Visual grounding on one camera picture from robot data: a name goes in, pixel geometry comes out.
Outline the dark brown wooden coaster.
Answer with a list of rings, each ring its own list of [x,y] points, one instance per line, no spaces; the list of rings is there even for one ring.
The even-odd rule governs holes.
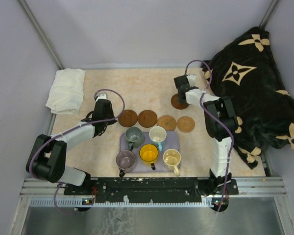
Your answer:
[[[186,104],[186,103],[180,103],[180,102],[178,101],[178,94],[174,94],[174,95],[171,97],[171,105],[172,105],[174,108],[178,109],[178,110],[184,110],[184,109],[186,109],[186,108],[189,106],[189,104]]]

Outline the woven rattan coaster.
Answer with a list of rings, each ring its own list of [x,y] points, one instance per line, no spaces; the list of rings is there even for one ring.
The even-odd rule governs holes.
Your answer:
[[[195,121],[188,116],[180,117],[177,121],[177,128],[184,133],[192,132],[195,128]]]
[[[164,128],[166,131],[174,131],[177,126],[176,119],[170,115],[163,115],[159,117],[157,126]]]

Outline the yellow mug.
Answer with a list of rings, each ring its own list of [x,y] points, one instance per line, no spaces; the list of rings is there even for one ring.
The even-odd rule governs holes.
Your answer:
[[[156,170],[155,164],[158,160],[159,151],[153,144],[145,144],[139,150],[139,156],[144,165]]]

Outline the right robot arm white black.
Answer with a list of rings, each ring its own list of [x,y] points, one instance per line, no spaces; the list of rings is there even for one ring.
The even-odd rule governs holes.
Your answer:
[[[182,75],[174,78],[178,102],[200,107],[204,111],[205,127],[214,140],[213,161],[209,170],[206,194],[224,192],[231,182],[230,155],[234,145],[234,131],[238,121],[229,97],[210,95],[195,86],[196,76]]]

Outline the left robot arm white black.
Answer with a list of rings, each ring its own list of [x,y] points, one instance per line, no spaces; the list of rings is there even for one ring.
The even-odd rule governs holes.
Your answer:
[[[115,122],[111,101],[99,99],[94,110],[77,126],[53,137],[39,135],[28,158],[26,171],[37,179],[71,184],[81,194],[89,193],[92,188],[88,179],[90,176],[82,170],[66,166],[66,154],[82,142],[101,136],[107,126]]]

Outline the white folded cloth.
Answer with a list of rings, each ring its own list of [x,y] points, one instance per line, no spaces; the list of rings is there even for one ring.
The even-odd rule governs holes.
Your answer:
[[[84,79],[86,71],[81,69],[58,70],[49,91],[46,107],[57,115],[75,115],[84,98]]]

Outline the grey green mug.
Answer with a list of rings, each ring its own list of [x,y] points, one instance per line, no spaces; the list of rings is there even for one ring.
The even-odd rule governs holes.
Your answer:
[[[138,127],[130,127],[125,132],[125,141],[128,144],[127,150],[132,151],[145,141],[145,136]]]

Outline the purple mug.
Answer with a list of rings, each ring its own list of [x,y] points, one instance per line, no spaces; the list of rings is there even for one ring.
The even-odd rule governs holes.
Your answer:
[[[132,151],[123,150],[116,156],[116,164],[119,168],[119,177],[123,177],[126,173],[132,171],[136,165],[136,157]]]

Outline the white light-blue mug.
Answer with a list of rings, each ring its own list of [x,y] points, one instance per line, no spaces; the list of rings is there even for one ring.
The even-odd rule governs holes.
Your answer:
[[[167,132],[163,127],[155,126],[149,131],[149,138],[159,151],[163,151],[163,143],[166,140],[166,137]]]

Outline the lavender plastic tray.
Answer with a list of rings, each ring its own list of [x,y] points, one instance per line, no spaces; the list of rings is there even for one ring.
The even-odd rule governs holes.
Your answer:
[[[168,172],[168,170],[165,168],[164,161],[163,161],[163,154],[168,149],[176,149],[177,151],[180,151],[179,149],[179,136],[175,131],[168,131],[167,137],[162,144],[163,151],[159,152],[157,162],[155,163],[155,170],[152,170],[152,168],[149,165],[146,165],[142,162],[140,156],[139,156],[139,150],[140,148],[145,144],[152,144],[149,133],[143,132],[145,141],[139,146],[133,148],[133,153],[136,156],[136,165],[132,169],[131,173],[159,173],[159,172]]]

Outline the black floral blanket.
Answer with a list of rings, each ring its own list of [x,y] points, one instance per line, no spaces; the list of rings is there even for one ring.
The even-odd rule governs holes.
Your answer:
[[[234,148],[252,169],[269,147],[294,150],[294,99],[283,84],[269,36],[253,27],[201,65],[212,92],[232,101],[238,120]]]

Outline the cream mug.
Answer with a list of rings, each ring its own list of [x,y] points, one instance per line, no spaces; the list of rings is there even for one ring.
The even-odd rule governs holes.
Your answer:
[[[164,166],[167,171],[172,171],[177,177],[180,176],[179,166],[181,163],[181,154],[176,149],[168,149],[163,154]]]

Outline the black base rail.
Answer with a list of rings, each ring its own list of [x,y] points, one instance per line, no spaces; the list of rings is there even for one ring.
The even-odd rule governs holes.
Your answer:
[[[223,186],[213,188],[208,178],[160,177],[160,178],[90,178],[81,186],[67,184],[67,196],[94,196],[96,203],[193,203],[202,196],[220,195]]]

